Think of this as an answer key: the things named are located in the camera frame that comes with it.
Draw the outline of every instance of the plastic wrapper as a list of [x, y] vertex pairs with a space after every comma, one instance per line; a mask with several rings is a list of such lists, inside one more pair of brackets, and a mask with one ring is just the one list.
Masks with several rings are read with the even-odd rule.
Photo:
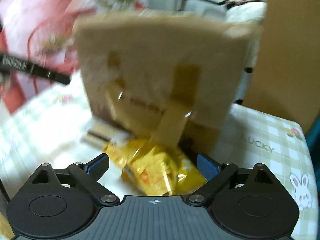
[[177, 147], [146, 140], [125, 146], [108, 143], [103, 149], [122, 168], [122, 177], [148, 196], [186, 195], [206, 183], [205, 178]]
[[95, 117], [170, 146], [183, 135], [208, 153], [261, 27], [145, 10], [79, 18], [73, 33]]
[[93, 117], [87, 124], [86, 134], [82, 136], [81, 140], [101, 150], [107, 142], [122, 146], [133, 138], [134, 136], [127, 131], [118, 129], [103, 120]]

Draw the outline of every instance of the table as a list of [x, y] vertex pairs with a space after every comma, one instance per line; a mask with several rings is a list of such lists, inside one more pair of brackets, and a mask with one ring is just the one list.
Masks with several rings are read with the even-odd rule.
[[[0, 127], [0, 178], [10, 198], [41, 163], [54, 169], [74, 162], [86, 163], [101, 151], [81, 142], [92, 114], [80, 73], [69, 86], [54, 85], [32, 99]], [[316, 182], [301, 127], [281, 118], [232, 105], [215, 150], [218, 162], [240, 168], [265, 163], [300, 205], [292, 237], [315, 240], [318, 223]], [[121, 179], [121, 170], [110, 163], [99, 182], [119, 196], [138, 191]], [[299, 201], [295, 192], [310, 195]]]

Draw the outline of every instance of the yellow package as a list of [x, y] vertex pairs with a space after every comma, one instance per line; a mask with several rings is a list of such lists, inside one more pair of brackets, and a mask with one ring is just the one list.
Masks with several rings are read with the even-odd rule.
[[109, 143], [104, 152], [149, 196], [186, 195], [206, 183], [194, 164], [177, 147], [131, 140], [124, 147]]
[[9, 222], [5, 219], [5, 217], [0, 213], [0, 238], [1, 236], [6, 239], [12, 239], [14, 234], [9, 225]]

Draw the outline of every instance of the black cable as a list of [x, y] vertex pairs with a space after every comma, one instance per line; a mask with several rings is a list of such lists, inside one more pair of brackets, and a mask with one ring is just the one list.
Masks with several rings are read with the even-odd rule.
[[201, 0], [201, 1], [212, 3], [212, 4], [216, 4], [216, 5], [224, 5], [228, 0], [224, 0], [222, 2], [216, 2], [214, 0]]
[[9, 195], [8, 195], [7, 191], [5, 190], [1, 179], [0, 179], [0, 191], [1, 191], [2, 195], [4, 196], [5, 200], [7, 201], [7, 203], [9, 204], [11, 199], [9, 198]]

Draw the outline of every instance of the pink fabric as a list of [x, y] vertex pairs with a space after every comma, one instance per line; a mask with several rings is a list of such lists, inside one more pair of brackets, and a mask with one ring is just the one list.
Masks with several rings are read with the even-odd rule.
[[[72, 1], [73, 9], [70, 10], [69, 5]], [[61, 60], [61, 55], [53, 55], [46, 57], [45, 61], [42, 62], [42, 59], [36, 56], [34, 51], [32, 52], [37, 42], [35, 39], [32, 40], [32, 37], [41, 38], [39, 34], [41, 33], [41, 27], [44, 26], [46, 28], [42, 31], [43, 33], [45, 31], [54, 31], [52, 25], [60, 26], [59, 21], [63, 25], [66, 19], [68, 19], [68, 24], [71, 26], [71, 28], [68, 27], [68, 31], [71, 32], [72, 24], [79, 14], [94, 11], [93, 8], [82, 9], [81, 6], [77, 8], [74, 5], [74, 1], [1, 0], [0, 15], [4, 31], [2, 31], [0, 37], [0, 49], [24, 59], [42, 64], [45, 63], [46, 67], [59, 72], [71, 74], [77, 67], [77, 58], [74, 51], [66, 52], [63, 60]], [[15, 73], [13, 77], [15, 79], [14, 85], [11, 87], [11, 91], [4, 97], [5, 104], [10, 112], [14, 112], [23, 102], [51, 85], [47, 80], [31, 78], [23, 73]]]

